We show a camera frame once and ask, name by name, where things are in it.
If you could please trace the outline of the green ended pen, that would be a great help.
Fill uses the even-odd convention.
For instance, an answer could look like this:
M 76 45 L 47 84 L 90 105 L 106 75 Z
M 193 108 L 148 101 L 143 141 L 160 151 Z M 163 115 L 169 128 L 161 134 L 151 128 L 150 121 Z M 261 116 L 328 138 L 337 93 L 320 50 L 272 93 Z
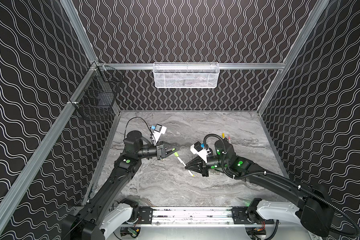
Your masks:
M 179 157 L 179 155 L 176 155 L 176 157 L 177 157 L 177 159 L 179 160 L 179 162 L 180 162 L 184 167 L 186 167 L 185 162 Z M 190 170 L 187 170 L 187 171 L 188 171 L 188 173 L 189 173 L 192 177 L 194 177 L 194 174 L 193 174 Z

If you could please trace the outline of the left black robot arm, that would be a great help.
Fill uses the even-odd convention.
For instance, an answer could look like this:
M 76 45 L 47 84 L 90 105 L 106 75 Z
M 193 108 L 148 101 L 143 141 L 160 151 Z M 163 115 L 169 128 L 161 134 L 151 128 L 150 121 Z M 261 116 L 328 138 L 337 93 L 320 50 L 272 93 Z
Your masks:
M 139 131 L 129 132 L 123 142 L 124 150 L 100 190 L 77 214 L 63 219 L 63 240 L 106 240 L 123 223 L 135 224 L 139 204 L 124 199 L 111 210 L 116 197 L 138 172 L 143 159 L 165 159 L 180 149 L 164 141 L 153 144 Z

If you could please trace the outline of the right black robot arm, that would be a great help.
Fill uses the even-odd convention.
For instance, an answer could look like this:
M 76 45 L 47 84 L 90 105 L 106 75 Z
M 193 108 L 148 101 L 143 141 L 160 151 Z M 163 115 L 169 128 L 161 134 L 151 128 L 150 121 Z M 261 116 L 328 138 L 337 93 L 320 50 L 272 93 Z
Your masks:
M 204 177 L 208 177 L 212 169 L 221 170 L 233 180 L 265 188 L 288 200 L 292 219 L 309 232 L 320 237 L 329 235 L 335 208 L 325 187 L 294 182 L 240 157 L 228 139 L 220 138 L 215 142 L 215 155 L 206 143 L 196 142 L 190 150 L 195 158 L 186 164 L 186 170 Z

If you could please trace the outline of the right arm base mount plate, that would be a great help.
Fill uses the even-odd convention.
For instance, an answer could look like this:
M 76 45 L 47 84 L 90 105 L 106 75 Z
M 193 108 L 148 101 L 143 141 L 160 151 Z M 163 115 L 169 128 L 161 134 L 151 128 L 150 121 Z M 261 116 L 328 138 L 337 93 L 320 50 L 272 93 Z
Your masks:
M 235 225 L 273 225 L 274 220 L 263 219 L 253 207 L 233 207 L 232 219 Z

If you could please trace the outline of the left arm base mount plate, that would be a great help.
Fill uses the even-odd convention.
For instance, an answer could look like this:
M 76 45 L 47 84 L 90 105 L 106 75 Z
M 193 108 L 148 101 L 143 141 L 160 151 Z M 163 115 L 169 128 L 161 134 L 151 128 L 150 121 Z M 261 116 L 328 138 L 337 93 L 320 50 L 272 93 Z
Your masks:
M 153 218 L 153 209 L 150 207 L 134 207 L 131 218 L 127 221 L 129 224 L 151 224 Z

